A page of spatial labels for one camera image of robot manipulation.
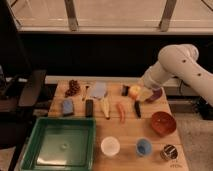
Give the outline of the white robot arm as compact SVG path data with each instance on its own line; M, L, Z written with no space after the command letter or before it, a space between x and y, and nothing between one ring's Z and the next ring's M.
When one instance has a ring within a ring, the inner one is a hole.
M199 51L192 44L167 45L139 83L147 89L159 90L172 76L177 76L213 107L213 74L196 62L198 57Z

